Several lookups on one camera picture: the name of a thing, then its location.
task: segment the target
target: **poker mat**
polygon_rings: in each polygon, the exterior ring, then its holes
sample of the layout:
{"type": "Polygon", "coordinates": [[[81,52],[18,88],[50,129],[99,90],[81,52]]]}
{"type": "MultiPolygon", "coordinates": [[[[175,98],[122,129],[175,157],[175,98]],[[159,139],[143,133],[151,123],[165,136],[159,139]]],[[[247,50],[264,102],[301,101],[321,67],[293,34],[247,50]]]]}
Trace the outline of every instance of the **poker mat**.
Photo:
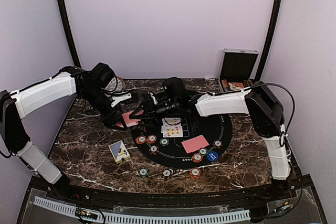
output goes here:
{"type": "Polygon", "coordinates": [[[187,153],[182,145],[182,142],[199,135],[203,135],[209,143],[209,145],[205,147],[208,153],[216,152],[218,156],[221,156],[228,148],[232,138],[231,119],[228,114],[211,115],[207,117],[199,116],[198,113],[194,114],[195,116],[193,118],[182,118],[180,114],[170,115],[170,117],[173,118],[181,118],[183,137],[166,138],[169,140],[167,146],[163,146],[160,143],[160,139],[163,138],[160,126],[147,127],[145,132],[132,129],[132,138],[140,152],[160,165],[181,169],[207,165],[210,163],[207,155],[202,155],[202,160],[199,163],[195,163],[192,158],[195,153],[198,153],[198,151],[187,153]],[[157,139],[155,143],[136,143],[137,137],[148,137],[150,135],[156,136],[157,139]],[[221,141],[222,146],[220,148],[215,148],[215,141],[221,141]],[[153,155],[153,153],[150,151],[151,146],[156,146],[159,149],[156,155],[153,155]]]}

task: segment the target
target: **table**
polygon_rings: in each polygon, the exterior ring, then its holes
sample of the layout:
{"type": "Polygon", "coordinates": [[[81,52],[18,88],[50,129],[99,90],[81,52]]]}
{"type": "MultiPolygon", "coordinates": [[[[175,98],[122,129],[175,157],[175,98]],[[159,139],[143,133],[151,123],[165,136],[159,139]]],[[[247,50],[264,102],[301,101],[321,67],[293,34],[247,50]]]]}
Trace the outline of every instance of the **table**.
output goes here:
{"type": "MultiPolygon", "coordinates": [[[[217,80],[183,80],[187,90],[219,92],[217,80]]],[[[162,80],[126,80],[126,89],[161,92],[162,80]]],[[[137,104],[124,106],[126,112],[137,104]]],[[[71,184],[130,193],[206,193],[248,188],[270,183],[271,167],[267,149],[254,131],[248,116],[230,115],[233,138],[227,151],[215,163],[201,168],[202,176],[193,180],[189,170],[178,169],[172,178],[162,176],[166,168],[152,162],[135,146],[130,130],[114,131],[100,122],[99,112],[85,100],[76,99],[55,144],[50,159],[70,178],[71,184]],[[123,140],[131,159],[116,164],[108,146],[123,140]],[[146,167],[149,178],[138,170],[146,167]]]]}

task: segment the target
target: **pink card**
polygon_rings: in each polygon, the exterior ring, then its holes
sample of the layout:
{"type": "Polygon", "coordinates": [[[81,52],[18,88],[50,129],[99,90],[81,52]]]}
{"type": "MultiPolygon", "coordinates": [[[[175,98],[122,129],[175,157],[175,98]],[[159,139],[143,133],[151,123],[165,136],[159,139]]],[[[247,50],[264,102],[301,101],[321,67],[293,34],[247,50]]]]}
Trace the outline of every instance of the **pink card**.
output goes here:
{"type": "Polygon", "coordinates": [[[191,153],[198,151],[200,148],[207,147],[209,143],[203,135],[199,135],[192,139],[183,141],[182,145],[187,153],[191,153]]]}
{"type": "MultiPolygon", "coordinates": [[[[125,124],[127,127],[131,127],[131,126],[135,126],[138,124],[138,122],[140,122],[140,119],[130,119],[130,114],[133,112],[133,110],[127,112],[127,113],[123,113],[122,118],[124,118],[125,124]]],[[[119,122],[116,124],[116,126],[122,127],[122,123],[119,122]]]]}

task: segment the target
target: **wall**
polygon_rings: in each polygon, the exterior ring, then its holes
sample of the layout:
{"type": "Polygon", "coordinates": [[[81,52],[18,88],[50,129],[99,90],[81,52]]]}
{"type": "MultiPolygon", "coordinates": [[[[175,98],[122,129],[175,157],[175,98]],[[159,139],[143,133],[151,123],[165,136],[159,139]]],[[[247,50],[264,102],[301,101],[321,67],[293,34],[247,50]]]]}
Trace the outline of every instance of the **wall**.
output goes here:
{"type": "MultiPolygon", "coordinates": [[[[262,78],[295,96],[290,144],[303,173],[313,178],[329,223],[336,223],[335,17],[335,0],[282,0],[262,78]]],[[[281,98],[288,118],[290,99],[281,98]]]]}
{"type": "Polygon", "coordinates": [[[273,0],[66,0],[81,63],[124,78],[216,77],[224,48],[262,51],[273,0]]]}
{"type": "MultiPolygon", "coordinates": [[[[0,0],[0,90],[23,88],[71,65],[56,0],[0,0]]],[[[32,141],[48,153],[71,99],[24,119],[32,141]]],[[[7,153],[2,140],[0,150],[7,153]]],[[[31,172],[17,158],[0,156],[1,222],[16,223],[31,172]]]]}

